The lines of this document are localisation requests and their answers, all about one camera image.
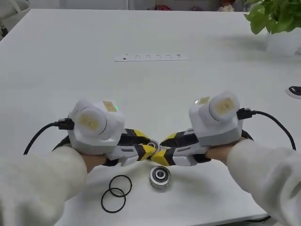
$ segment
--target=yellow and black striped part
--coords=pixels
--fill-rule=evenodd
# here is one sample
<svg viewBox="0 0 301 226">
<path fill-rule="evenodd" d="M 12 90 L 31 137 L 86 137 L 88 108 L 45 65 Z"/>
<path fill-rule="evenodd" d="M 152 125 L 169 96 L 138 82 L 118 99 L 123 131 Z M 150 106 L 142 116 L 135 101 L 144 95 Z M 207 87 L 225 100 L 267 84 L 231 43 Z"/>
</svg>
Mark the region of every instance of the yellow and black striped part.
<svg viewBox="0 0 301 226">
<path fill-rule="evenodd" d="M 151 160 L 153 162 L 156 162 L 162 166 L 174 166 L 175 162 L 173 160 L 175 148 L 169 148 L 166 150 L 161 150 L 157 153 L 155 153 Z"/>
<path fill-rule="evenodd" d="M 136 129 L 126 129 L 126 133 L 121 134 L 118 145 L 146 145 L 150 142 L 150 138 Z"/>
<path fill-rule="evenodd" d="M 147 159 L 149 156 L 155 153 L 156 149 L 154 147 L 148 146 L 148 145 L 134 145 L 134 148 L 136 149 L 138 153 L 138 160 L 137 161 L 143 161 Z"/>
<path fill-rule="evenodd" d="M 145 137 L 147 139 L 150 139 L 147 135 L 145 135 L 144 133 L 142 133 L 137 129 L 126 129 L 126 132 L 127 132 L 126 134 L 129 136 Z"/>
<path fill-rule="evenodd" d="M 194 133 L 184 135 L 185 131 L 173 133 L 165 140 L 163 140 L 160 145 L 164 147 L 183 147 L 192 145 L 198 142 L 198 138 Z"/>
</svg>

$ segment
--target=white table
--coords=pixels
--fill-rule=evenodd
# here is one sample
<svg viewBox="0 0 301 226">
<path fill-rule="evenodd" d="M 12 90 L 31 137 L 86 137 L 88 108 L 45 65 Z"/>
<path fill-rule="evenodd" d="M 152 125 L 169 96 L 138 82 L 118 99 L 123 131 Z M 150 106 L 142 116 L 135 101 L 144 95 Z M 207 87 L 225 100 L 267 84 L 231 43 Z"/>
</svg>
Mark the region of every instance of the white table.
<svg viewBox="0 0 301 226">
<path fill-rule="evenodd" d="M 0 42 L 1 155 L 21 155 L 42 126 L 67 116 L 80 98 L 116 99 L 127 128 L 162 140 L 190 127 L 196 98 L 224 90 L 238 94 L 241 106 L 274 115 L 300 147 L 301 102 L 285 88 L 301 85 L 301 58 L 269 56 L 263 40 L 241 13 L 32 10 Z M 123 53 L 181 53 L 190 61 L 113 61 Z M 290 146 L 263 116 L 244 128 L 265 145 Z M 50 152 L 65 134 L 47 130 L 30 153 Z M 265 215 L 219 162 L 170 167 L 173 183 L 164 193 L 149 184 L 153 165 L 95 169 L 57 225 L 210 226 Z M 109 214 L 100 198 L 118 174 L 132 179 L 133 190 L 125 208 Z M 126 190 L 123 182 L 117 186 Z M 111 209 L 121 203 L 105 200 Z"/>
</svg>

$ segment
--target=person's left hand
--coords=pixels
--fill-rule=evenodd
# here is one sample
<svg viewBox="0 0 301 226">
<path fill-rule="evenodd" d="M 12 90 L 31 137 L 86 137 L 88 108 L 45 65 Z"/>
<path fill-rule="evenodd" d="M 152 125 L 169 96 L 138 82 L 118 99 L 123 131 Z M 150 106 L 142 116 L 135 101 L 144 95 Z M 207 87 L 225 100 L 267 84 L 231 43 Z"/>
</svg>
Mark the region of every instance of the person's left hand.
<svg viewBox="0 0 301 226">
<path fill-rule="evenodd" d="M 81 154 L 81 157 L 83 158 L 86 166 L 87 166 L 87 172 L 91 172 L 92 169 L 94 169 L 95 166 L 100 166 L 105 164 L 107 157 L 103 155 L 84 155 Z"/>
</svg>

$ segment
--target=power strip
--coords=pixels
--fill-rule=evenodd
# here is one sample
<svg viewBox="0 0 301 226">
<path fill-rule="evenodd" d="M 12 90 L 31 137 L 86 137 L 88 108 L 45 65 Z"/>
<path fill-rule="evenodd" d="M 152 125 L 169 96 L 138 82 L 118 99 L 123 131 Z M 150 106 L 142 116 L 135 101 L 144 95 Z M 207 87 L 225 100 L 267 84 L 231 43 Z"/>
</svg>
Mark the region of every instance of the power strip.
<svg viewBox="0 0 301 226">
<path fill-rule="evenodd" d="M 171 60 L 189 60 L 182 54 L 123 54 L 114 58 L 116 62 L 128 61 L 171 61 Z"/>
</svg>

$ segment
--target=white sleeve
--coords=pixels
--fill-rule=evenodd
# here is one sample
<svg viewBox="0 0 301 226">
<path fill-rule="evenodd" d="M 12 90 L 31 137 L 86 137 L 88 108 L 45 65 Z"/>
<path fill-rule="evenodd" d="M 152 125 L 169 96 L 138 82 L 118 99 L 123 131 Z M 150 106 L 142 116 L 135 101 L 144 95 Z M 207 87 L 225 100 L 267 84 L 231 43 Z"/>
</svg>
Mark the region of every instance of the white sleeve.
<svg viewBox="0 0 301 226">
<path fill-rule="evenodd" d="M 0 225 L 53 226 L 66 200 L 86 184 L 80 154 L 60 147 L 47 156 L 34 154 L 0 160 Z"/>
<path fill-rule="evenodd" d="M 227 166 L 238 185 L 273 218 L 285 226 L 301 225 L 300 153 L 244 140 L 230 151 Z"/>
</svg>

